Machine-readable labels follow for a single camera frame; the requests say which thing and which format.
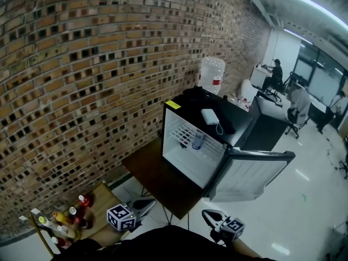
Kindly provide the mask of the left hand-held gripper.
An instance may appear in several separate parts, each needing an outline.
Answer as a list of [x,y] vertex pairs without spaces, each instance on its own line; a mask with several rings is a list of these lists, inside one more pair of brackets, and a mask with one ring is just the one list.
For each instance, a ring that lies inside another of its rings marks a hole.
[[120,203],[107,209],[107,222],[119,232],[133,232],[140,227],[144,217],[155,205],[155,199],[140,199],[130,204]]

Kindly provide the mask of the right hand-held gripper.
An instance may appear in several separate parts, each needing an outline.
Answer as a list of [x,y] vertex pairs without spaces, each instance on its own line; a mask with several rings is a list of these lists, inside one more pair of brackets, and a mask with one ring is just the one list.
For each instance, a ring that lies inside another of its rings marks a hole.
[[232,219],[220,210],[205,209],[201,214],[207,225],[212,228],[210,237],[216,243],[222,241],[225,245],[229,245],[238,239],[245,229],[245,224],[241,220]]

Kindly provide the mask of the black mini fridge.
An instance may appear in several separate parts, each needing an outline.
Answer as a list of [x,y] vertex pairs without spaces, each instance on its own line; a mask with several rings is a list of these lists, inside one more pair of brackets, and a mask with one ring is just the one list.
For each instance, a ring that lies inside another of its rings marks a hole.
[[[173,109],[166,103],[163,113],[161,154],[164,159],[202,189],[202,196],[213,202],[253,201],[294,160],[291,151],[242,150],[253,117],[249,110],[232,104],[199,87],[183,91],[172,99],[180,105]],[[218,125],[205,123],[202,109],[212,109]],[[210,157],[201,151],[182,148],[170,132],[188,124],[223,144],[223,154]]]

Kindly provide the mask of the clear bottle with blue label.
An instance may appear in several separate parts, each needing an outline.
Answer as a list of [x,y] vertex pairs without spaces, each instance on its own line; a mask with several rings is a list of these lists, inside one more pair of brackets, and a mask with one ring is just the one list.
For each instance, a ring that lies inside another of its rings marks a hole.
[[202,147],[204,137],[205,137],[205,134],[199,129],[197,129],[195,133],[195,137],[192,142],[192,148],[195,150],[199,150]]

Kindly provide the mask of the clear plastic bottle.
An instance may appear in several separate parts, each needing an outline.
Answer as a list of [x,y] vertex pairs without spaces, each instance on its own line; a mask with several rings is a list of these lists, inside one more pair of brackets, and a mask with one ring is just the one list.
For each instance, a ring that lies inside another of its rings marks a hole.
[[64,236],[74,239],[76,237],[76,233],[74,230],[64,226],[64,225],[59,225],[57,226],[57,230]]

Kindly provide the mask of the white bottle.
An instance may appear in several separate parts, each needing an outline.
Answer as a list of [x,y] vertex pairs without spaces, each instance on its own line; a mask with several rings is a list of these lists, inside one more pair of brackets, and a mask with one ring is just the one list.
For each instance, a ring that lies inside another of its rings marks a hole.
[[50,221],[48,218],[44,216],[39,216],[39,222],[47,228],[57,230],[58,224],[54,221]]

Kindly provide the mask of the person's right forearm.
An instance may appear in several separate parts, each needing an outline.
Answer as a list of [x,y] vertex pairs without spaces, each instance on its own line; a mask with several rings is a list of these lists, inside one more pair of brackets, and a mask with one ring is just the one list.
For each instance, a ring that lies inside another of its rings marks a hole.
[[237,253],[252,258],[262,258],[257,252],[249,248],[242,240],[236,239],[232,242],[232,246]]

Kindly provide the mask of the dark brown side table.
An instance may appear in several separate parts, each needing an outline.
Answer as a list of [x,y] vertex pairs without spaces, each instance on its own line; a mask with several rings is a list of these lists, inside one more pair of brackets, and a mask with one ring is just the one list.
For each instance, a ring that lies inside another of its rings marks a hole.
[[202,189],[164,159],[160,138],[125,157],[122,164],[162,205],[164,211],[190,221],[190,211],[201,199]]

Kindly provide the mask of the wooden cart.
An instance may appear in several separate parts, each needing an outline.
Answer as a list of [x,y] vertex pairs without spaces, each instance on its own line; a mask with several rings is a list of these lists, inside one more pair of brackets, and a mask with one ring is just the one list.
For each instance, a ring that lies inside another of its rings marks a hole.
[[[92,206],[91,207],[83,207],[80,205],[79,201],[76,201],[72,206],[75,208],[82,209],[84,214],[84,219],[88,220],[92,227],[89,229],[81,228],[76,222],[73,224],[67,224],[66,226],[76,232],[76,236],[72,239],[72,242],[75,242],[79,239],[92,238],[96,234],[101,234],[103,230],[110,230],[116,232],[116,230],[107,222],[107,209],[121,203],[119,198],[117,198],[109,189],[109,187],[101,182],[97,186],[95,186],[90,192],[87,193],[87,197],[92,198]],[[48,241],[43,234],[42,230],[46,230],[48,233],[48,237],[51,238],[54,235],[57,235],[60,238],[64,236],[59,232],[44,227],[38,219],[36,219],[33,214],[29,214],[30,221],[32,222],[36,233],[38,234],[41,242],[44,247],[47,249],[49,257],[53,258],[55,253],[54,249],[58,250],[61,253],[63,250],[57,246],[50,247]]]

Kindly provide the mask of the person's black clothing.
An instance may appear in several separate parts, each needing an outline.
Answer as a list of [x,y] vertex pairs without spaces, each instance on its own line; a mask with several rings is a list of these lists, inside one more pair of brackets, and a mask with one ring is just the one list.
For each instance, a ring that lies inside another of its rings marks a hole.
[[275,261],[253,252],[239,252],[178,226],[145,232],[119,244],[103,246],[93,239],[72,244],[51,261]]

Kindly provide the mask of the white power bank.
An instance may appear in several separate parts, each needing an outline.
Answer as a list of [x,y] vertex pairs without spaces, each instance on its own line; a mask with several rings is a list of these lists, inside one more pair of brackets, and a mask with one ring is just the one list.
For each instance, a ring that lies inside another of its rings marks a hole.
[[209,126],[218,125],[220,122],[217,115],[215,114],[215,112],[212,109],[202,109],[201,115],[202,115],[205,123]]

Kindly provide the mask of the black desk grey top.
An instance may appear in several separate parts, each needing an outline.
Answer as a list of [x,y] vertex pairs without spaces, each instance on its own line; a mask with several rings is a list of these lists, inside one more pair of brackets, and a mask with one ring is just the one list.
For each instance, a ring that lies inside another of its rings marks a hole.
[[272,151],[289,122],[282,108],[263,97],[255,97],[250,110],[253,120],[241,147],[247,151]]

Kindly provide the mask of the office chair with jacket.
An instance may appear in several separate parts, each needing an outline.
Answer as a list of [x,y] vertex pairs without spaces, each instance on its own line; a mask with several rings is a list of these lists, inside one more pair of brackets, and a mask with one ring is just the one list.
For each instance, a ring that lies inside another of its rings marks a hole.
[[306,88],[294,90],[289,95],[290,107],[287,110],[287,119],[289,121],[289,129],[285,135],[292,130],[295,138],[299,138],[299,130],[306,124],[308,113],[311,105],[309,93]]

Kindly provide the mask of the white plastic bag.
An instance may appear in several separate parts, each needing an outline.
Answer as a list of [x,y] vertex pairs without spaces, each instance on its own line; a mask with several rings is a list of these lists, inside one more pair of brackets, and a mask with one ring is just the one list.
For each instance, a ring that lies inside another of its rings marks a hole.
[[247,99],[248,102],[252,102],[257,95],[258,89],[254,88],[249,79],[245,79],[242,82],[240,95],[242,98]]

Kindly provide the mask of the black office chair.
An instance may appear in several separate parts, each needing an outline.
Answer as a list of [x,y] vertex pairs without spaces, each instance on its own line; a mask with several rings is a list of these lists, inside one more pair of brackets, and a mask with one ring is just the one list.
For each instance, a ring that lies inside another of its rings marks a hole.
[[276,102],[282,102],[282,98],[280,97],[280,94],[282,94],[283,91],[283,84],[282,83],[272,83],[268,86],[268,88],[265,90],[266,94],[269,96],[273,96]]

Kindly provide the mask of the large clear water jug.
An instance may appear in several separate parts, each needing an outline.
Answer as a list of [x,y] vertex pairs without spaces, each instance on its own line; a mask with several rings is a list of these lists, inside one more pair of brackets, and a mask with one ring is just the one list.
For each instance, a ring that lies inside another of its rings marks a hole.
[[204,57],[201,61],[198,86],[218,95],[225,72],[226,63],[215,57]]

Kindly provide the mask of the grey jacket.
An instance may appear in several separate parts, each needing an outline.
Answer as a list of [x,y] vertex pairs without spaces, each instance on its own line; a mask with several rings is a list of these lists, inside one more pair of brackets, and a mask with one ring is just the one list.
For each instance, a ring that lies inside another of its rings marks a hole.
[[310,104],[311,100],[307,89],[294,90],[290,95],[289,120],[296,125],[304,124],[308,117]]

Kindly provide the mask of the black low desk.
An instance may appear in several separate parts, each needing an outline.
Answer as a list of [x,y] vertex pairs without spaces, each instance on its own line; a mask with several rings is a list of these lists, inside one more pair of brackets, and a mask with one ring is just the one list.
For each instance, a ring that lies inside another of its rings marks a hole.
[[309,118],[316,123],[316,127],[320,132],[322,132],[323,128],[334,118],[334,112],[330,108],[324,107],[324,111],[322,111],[317,108],[314,103],[310,104],[308,115]]

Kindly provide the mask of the white cabinet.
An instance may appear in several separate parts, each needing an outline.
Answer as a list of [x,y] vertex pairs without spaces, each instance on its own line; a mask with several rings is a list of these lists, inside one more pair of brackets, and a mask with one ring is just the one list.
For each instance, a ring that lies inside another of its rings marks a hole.
[[261,67],[261,65],[257,65],[252,70],[250,82],[254,87],[261,89],[266,77],[268,76],[268,71],[265,68]]

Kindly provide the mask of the short ceiling light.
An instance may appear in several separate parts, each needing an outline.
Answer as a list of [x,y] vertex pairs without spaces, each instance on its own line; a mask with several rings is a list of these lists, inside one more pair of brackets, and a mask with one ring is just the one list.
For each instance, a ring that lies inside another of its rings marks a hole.
[[311,41],[305,39],[304,37],[302,37],[302,36],[300,36],[300,35],[298,35],[298,34],[292,32],[292,31],[290,31],[290,30],[288,30],[288,29],[283,29],[283,30],[284,30],[285,32],[287,32],[287,33],[289,33],[289,34],[291,34],[291,35],[293,35],[293,36],[295,36],[295,37],[301,39],[302,41],[304,41],[304,42],[306,42],[306,43],[308,43],[308,44],[310,44],[310,45],[313,45],[313,43],[312,43]]

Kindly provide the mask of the long ceiling light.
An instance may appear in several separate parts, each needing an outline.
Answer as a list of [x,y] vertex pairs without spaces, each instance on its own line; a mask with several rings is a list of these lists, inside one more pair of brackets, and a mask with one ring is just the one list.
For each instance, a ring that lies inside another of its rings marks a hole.
[[318,4],[317,2],[315,2],[313,0],[297,0],[297,1],[302,2],[302,3],[312,7],[314,9],[318,10],[319,12],[324,14],[326,17],[329,17],[332,21],[334,21],[340,27],[342,27],[343,29],[348,31],[348,23],[346,23],[340,17],[338,17],[337,15],[335,15],[334,13],[332,13],[331,11],[329,11],[327,8],[323,7],[322,5]]

